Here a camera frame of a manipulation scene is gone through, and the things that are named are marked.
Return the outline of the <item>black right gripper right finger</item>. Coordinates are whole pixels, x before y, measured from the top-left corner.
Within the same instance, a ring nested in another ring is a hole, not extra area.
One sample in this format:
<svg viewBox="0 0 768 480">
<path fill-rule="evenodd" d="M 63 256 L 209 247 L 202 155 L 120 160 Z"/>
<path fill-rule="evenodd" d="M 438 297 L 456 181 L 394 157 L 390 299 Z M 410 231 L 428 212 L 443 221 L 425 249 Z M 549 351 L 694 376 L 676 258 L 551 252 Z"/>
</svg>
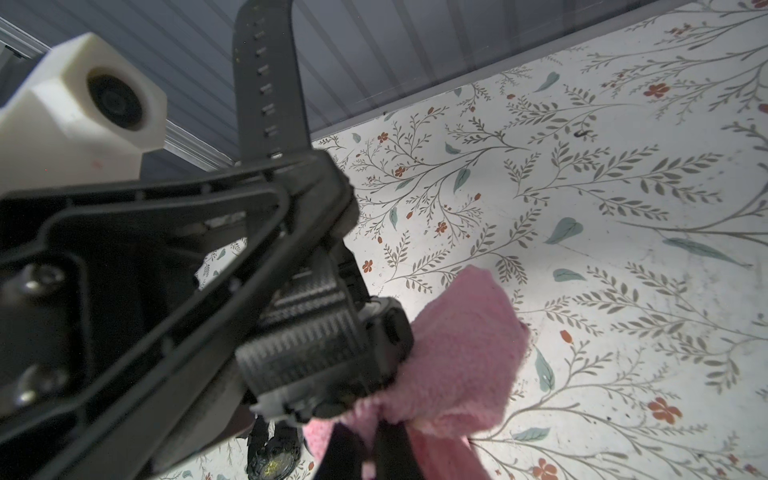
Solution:
<svg viewBox="0 0 768 480">
<path fill-rule="evenodd" d="M 404 423 L 391 424 L 384 420 L 379 422 L 373 459 L 377 480 L 423 480 L 423 473 Z"/>
</svg>

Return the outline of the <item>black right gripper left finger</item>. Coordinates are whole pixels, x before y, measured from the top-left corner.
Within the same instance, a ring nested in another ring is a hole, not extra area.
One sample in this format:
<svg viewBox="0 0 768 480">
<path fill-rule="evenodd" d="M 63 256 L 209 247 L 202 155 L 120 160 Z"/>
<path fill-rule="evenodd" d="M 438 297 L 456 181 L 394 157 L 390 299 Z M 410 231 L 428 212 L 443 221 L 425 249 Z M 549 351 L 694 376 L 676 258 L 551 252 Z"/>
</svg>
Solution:
<svg viewBox="0 0 768 480">
<path fill-rule="evenodd" d="M 361 480 L 368 449 L 344 424 L 336 424 L 314 480 Z"/>
</svg>

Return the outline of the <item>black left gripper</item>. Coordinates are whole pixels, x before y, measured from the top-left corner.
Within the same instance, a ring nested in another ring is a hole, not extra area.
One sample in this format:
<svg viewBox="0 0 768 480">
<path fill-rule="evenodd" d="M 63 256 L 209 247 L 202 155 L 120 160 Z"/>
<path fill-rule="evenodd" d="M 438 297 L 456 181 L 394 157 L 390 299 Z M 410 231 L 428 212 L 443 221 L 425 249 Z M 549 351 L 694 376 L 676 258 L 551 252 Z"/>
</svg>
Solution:
<svg viewBox="0 0 768 480">
<path fill-rule="evenodd" d="M 414 339 L 344 249 L 358 218 L 305 150 L 187 181 L 1 199 L 1 475 L 145 479 L 246 429 L 348 411 Z"/>
</svg>

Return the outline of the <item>pink cloth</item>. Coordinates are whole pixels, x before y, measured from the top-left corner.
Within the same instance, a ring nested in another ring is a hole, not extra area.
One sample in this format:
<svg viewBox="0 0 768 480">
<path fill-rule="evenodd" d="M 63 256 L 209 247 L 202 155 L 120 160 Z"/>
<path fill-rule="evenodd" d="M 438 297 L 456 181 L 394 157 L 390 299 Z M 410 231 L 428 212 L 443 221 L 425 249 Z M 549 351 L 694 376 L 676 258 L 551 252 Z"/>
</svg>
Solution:
<svg viewBox="0 0 768 480">
<path fill-rule="evenodd" d="M 304 427 L 311 454 L 318 462 L 329 459 L 338 424 L 372 447 L 385 420 L 405 424 L 425 478 L 488 478 L 468 439 L 501 422 L 529 347 L 528 327 L 491 272 L 468 266 L 411 328 L 413 348 L 389 387 L 339 417 Z"/>
</svg>

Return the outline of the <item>black strap wristwatch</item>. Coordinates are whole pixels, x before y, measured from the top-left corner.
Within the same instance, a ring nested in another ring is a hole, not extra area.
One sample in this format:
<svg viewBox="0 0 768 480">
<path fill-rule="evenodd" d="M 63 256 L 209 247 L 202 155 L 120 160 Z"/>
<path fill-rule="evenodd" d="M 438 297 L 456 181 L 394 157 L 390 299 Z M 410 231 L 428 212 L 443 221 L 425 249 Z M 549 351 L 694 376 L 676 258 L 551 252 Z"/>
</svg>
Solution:
<svg viewBox="0 0 768 480">
<path fill-rule="evenodd" d="M 232 59 L 240 160 L 311 147 L 292 28 L 291 1 L 251 0 L 239 9 Z"/>
</svg>

